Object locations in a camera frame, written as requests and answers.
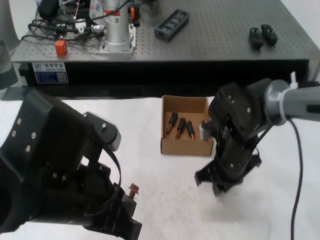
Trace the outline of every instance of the red component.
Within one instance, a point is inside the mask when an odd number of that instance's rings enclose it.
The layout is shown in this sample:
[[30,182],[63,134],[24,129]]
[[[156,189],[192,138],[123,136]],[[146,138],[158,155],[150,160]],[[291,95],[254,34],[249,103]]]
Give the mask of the red component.
[[66,55],[67,54],[67,44],[65,40],[58,40],[55,42],[55,51],[57,55]]
[[133,22],[136,20],[135,9],[133,7],[131,7],[131,19]]

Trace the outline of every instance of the black device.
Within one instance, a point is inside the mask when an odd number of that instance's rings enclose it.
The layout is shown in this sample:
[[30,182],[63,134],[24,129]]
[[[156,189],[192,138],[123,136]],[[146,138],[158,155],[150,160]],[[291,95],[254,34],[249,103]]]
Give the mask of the black device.
[[[121,188],[113,153],[120,141],[109,121],[39,91],[28,93],[0,148],[0,233],[32,221],[137,240],[142,224],[132,219],[136,203]],[[98,162],[102,150],[119,169],[118,184]]]
[[278,36],[274,29],[269,24],[261,25],[262,36],[268,42],[269,45],[273,46],[278,41]]
[[241,184],[244,177],[262,160],[253,151],[259,143],[258,133],[271,124],[264,114],[264,93],[271,79],[264,79],[246,88],[236,83],[221,87],[211,102],[210,121],[202,123],[216,139],[216,154],[202,170],[195,173],[197,185],[212,182],[216,196]]
[[259,28],[251,27],[249,30],[249,40],[255,49],[260,49],[264,45]]
[[58,10],[59,0],[42,0],[38,7],[40,17],[48,21],[57,15]]

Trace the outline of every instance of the orange block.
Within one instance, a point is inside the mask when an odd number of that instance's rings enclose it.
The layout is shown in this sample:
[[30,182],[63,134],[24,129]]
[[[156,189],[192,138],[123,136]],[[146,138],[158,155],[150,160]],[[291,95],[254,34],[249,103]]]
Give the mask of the orange block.
[[55,42],[55,51],[57,55],[66,55],[67,54],[67,44],[65,40],[58,40]]

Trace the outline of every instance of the silver cylinder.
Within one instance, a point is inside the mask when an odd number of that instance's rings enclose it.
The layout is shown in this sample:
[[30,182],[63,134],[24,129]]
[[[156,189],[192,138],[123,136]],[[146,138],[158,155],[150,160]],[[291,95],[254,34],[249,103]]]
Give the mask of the silver cylinder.
[[[104,14],[108,14],[120,7],[126,0],[102,0]],[[104,18],[105,40],[112,44],[122,44],[131,39],[129,33],[129,17],[127,4],[118,12]]]

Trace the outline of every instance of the metal bolt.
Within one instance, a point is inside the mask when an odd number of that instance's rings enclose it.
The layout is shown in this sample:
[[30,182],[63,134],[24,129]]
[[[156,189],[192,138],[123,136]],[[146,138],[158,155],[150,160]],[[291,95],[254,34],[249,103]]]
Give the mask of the metal bolt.
[[134,199],[135,195],[136,194],[139,194],[139,187],[133,183],[131,183],[131,186],[129,187],[129,189],[131,190],[130,191],[130,194],[129,194],[129,198],[130,199]]

